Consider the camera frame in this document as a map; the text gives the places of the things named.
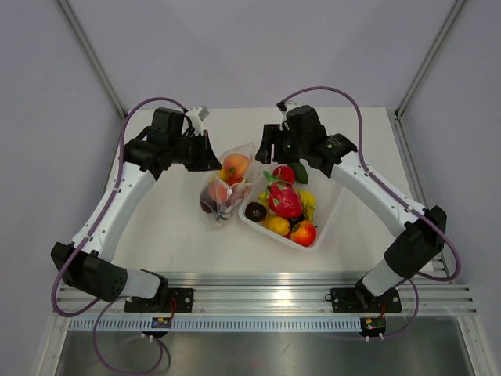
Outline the orange peach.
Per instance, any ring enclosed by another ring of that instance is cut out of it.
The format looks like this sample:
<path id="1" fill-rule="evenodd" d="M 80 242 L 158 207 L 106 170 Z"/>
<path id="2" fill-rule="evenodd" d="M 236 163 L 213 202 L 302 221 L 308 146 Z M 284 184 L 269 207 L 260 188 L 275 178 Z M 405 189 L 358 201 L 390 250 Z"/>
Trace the orange peach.
<path id="1" fill-rule="evenodd" d="M 243 177 L 250 165 L 250 159 L 244 154 L 230 154 L 223 161 L 222 167 L 228 177 Z"/>
<path id="2" fill-rule="evenodd" d="M 232 190 L 225 182 L 213 181 L 207 186 L 209 197 L 218 203 L 226 202 L 232 194 Z"/>

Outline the orange pumpkin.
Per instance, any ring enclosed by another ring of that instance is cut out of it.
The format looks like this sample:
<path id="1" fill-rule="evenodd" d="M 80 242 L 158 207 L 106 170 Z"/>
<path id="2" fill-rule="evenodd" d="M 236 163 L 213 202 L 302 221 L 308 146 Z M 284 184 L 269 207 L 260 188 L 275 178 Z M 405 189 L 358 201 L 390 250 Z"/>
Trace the orange pumpkin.
<path id="1" fill-rule="evenodd" d="M 241 177 L 232 177 L 230 178 L 227 183 L 232 186 L 234 184 L 237 184 L 237 183 L 244 183 L 245 182 L 245 178 L 243 176 Z"/>

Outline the clear zip top bag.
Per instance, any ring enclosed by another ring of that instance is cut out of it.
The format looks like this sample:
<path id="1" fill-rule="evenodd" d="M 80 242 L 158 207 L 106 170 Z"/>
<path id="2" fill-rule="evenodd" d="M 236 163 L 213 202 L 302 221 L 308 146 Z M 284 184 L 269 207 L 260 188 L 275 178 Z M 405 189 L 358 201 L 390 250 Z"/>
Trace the clear zip top bag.
<path id="1" fill-rule="evenodd" d="M 223 153 L 221 168 L 212 172 L 199 195 L 200 210 L 208 229 L 224 226 L 258 180 L 257 145 L 246 143 Z"/>

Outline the dark red plum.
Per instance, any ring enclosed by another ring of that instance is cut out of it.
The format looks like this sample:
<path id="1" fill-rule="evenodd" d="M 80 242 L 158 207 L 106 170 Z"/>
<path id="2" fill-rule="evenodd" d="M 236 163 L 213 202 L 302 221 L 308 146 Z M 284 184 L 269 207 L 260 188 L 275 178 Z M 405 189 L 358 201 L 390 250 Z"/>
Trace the dark red plum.
<path id="1" fill-rule="evenodd" d="M 211 195 L 209 194 L 209 190 L 207 187 L 203 188 L 202 191 L 200 192 L 200 207 L 201 210 L 207 214 L 214 214 L 217 209 L 218 205 L 216 201 L 214 201 L 211 198 Z"/>

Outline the purple eggplant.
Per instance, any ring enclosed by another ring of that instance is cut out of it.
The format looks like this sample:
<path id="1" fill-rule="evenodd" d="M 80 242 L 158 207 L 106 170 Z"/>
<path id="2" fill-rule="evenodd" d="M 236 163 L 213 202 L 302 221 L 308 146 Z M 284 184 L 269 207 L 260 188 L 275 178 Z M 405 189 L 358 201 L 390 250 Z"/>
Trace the purple eggplant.
<path id="1" fill-rule="evenodd" d="M 225 204 L 230 206 L 237 206 L 251 191 L 252 186 L 246 183 L 236 183 L 231 186 L 231 194 Z"/>

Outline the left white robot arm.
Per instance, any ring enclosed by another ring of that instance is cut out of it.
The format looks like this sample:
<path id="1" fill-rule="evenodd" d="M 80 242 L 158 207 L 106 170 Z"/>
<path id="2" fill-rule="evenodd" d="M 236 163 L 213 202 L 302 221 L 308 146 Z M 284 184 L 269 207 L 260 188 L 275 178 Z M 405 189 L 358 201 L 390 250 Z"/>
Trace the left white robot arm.
<path id="1" fill-rule="evenodd" d="M 168 305 L 167 278 L 116 266 L 113 259 L 132 214 L 163 172 L 172 165 L 183 165 L 189 172 L 221 168 L 203 128 L 208 114 L 206 107 L 157 108 L 149 126 L 121 142 L 114 184 L 71 241 L 56 243 L 51 251 L 59 270 L 57 283 L 104 302 L 120 297 L 141 299 L 153 312 Z"/>

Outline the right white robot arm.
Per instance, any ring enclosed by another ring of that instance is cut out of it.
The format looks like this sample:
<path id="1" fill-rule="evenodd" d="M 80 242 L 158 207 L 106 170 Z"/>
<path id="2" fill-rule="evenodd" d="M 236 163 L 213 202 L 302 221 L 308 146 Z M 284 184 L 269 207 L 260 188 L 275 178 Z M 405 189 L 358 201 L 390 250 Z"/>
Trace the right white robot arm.
<path id="1" fill-rule="evenodd" d="M 444 247 L 447 216 L 404 197 L 362 162 L 362 151 L 340 133 L 329 135 L 313 107 L 296 106 L 279 124 L 263 127 L 255 156 L 262 164 L 305 160 L 311 168 L 350 190 L 375 213 L 394 237 L 383 259 L 357 281 L 355 300 L 363 311 L 382 303 L 384 294 L 409 280 Z"/>

